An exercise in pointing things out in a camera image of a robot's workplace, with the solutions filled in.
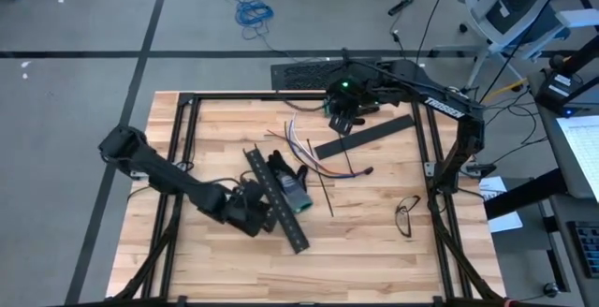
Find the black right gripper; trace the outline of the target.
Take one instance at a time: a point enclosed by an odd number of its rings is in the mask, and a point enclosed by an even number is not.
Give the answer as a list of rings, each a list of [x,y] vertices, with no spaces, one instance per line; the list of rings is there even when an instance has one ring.
[[[378,102],[366,92],[367,79],[352,73],[336,73],[326,88],[327,113],[373,113],[379,111]],[[350,134],[353,120],[332,115],[329,127],[338,134]]]

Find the black duct cover strip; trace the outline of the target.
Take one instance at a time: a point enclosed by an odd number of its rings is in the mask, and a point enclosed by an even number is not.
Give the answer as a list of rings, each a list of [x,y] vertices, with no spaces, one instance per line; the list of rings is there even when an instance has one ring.
[[[366,143],[403,131],[414,125],[415,121],[410,115],[404,115],[394,120],[375,125],[371,128],[344,137],[346,149],[351,150],[357,148]],[[339,144],[339,139],[317,146],[314,148],[314,151],[319,159],[326,159],[343,152]]]

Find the grey black glove green cuff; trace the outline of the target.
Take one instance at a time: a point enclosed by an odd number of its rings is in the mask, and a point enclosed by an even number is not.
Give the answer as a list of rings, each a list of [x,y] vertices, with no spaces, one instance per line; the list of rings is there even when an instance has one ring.
[[[286,201],[294,213],[304,212],[314,204],[307,194],[308,168],[305,165],[301,165],[297,171],[294,171],[278,150],[274,150],[268,156],[267,165],[280,184]]]

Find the black stand pole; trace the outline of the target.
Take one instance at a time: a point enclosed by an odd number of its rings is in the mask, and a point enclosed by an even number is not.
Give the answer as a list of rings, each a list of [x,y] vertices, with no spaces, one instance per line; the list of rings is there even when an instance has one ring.
[[[549,67],[558,74],[571,78],[578,71],[599,56],[599,35],[587,42],[570,56],[555,55],[549,60]]]

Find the clear safety glasses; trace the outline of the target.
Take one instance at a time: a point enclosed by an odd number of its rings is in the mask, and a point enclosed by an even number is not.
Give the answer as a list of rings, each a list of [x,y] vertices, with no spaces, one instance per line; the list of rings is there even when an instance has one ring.
[[[410,213],[420,200],[418,195],[403,198],[395,209],[396,228],[405,238],[413,236]]]

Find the black slotted cable duct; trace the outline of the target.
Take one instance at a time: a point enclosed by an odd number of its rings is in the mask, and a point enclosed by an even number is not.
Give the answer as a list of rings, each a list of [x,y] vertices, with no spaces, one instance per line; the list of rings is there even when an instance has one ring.
[[[277,222],[283,229],[294,253],[299,254],[305,251],[310,247],[310,243],[301,229],[295,214],[289,207],[276,178],[270,172],[261,152],[257,148],[254,148],[251,151],[243,151],[243,153],[258,183],[262,186],[272,211],[277,218]]]

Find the all black glove green cuff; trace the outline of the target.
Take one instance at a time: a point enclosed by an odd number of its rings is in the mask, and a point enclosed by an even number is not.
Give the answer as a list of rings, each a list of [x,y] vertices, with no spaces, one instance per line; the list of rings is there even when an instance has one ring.
[[[324,107],[325,116],[330,118],[332,116],[331,103],[324,102],[323,105],[325,106]],[[360,106],[358,108],[356,117],[353,119],[352,124],[353,125],[364,125],[365,124],[364,116],[376,113],[379,110],[380,110],[379,106],[369,106],[369,107]]]

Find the black labelled device box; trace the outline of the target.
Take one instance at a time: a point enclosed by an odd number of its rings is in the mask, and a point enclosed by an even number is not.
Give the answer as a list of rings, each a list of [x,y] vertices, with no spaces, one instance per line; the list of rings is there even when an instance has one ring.
[[[571,78],[555,70],[544,70],[543,73],[545,80],[534,97],[537,105],[562,117],[570,117],[590,108],[588,104],[573,101],[572,95],[583,86],[582,79],[577,74]]]

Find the black power strip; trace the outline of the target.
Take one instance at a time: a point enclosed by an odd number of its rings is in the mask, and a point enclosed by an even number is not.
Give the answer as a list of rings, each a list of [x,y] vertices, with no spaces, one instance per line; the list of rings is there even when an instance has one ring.
[[[395,15],[399,14],[404,8],[406,8],[409,5],[411,5],[413,2],[414,2],[414,0],[401,0],[400,3],[398,3],[395,6],[393,6],[392,8],[390,8],[387,11],[387,15],[388,16],[395,16]]]

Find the laptop with white screen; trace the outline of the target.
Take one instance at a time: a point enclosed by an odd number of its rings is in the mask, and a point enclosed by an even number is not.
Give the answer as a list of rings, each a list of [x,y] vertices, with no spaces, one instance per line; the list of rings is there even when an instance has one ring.
[[[557,123],[599,202],[599,115],[558,118]]]

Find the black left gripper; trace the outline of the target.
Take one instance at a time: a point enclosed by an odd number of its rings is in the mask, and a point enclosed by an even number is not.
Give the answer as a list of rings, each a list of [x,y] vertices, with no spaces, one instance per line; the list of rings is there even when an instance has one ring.
[[[244,181],[241,185],[243,195],[231,195],[227,200],[223,213],[225,222],[250,237],[255,237],[261,229],[271,233],[277,224],[273,209],[259,209],[249,204],[261,200],[265,195],[264,188],[254,180]]]

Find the black keyboard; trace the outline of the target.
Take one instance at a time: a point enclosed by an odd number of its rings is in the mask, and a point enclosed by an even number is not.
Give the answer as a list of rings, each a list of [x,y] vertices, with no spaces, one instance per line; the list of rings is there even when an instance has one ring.
[[[570,221],[567,226],[586,277],[599,279],[599,222]]]
[[[272,65],[271,89],[326,90],[344,73],[342,60]]]

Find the black desk beam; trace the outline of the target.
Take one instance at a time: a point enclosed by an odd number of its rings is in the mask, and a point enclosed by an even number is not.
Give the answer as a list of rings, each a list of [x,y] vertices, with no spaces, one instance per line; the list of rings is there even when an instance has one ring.
[[[505,193],[485,201],[489,220],[509,214],[520,208],[568,192],[562,172],[556,168],[531,179]]]

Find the yellow tube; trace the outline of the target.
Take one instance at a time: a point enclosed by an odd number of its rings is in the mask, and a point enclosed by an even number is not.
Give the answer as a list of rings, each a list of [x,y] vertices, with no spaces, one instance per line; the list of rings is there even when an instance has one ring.
[[[484,96],[482,98],[482,102],[483,103],[488,102],[488,101],[492,100],[492,98],[494,98],[498,95],[501,95],[503,93],[506,93],[506,92],[519,92],[527,84],[528,84],[527,79],[518,80],[514,83],[511,83],[505,87],[500,88],[499,90],[496,90],[496,91],[491,92],[488,95]]]

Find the grey mesh office chair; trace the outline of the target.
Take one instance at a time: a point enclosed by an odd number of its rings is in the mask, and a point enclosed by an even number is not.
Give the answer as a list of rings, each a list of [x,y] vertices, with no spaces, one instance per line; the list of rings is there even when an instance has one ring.
[[[479,45],[436,46],[429,51],[435,57],[443,51],[471,53],[475,58],[464,88],[474,87],[485,61],[493,58],[508,63],[510,57],[534,60],[554,39],[566,39],[570,31],[599,27],[599,9],[554,10],[550,0],[458,0],[466,7],[466,19],[460,31],[473,31],[485,42]]]

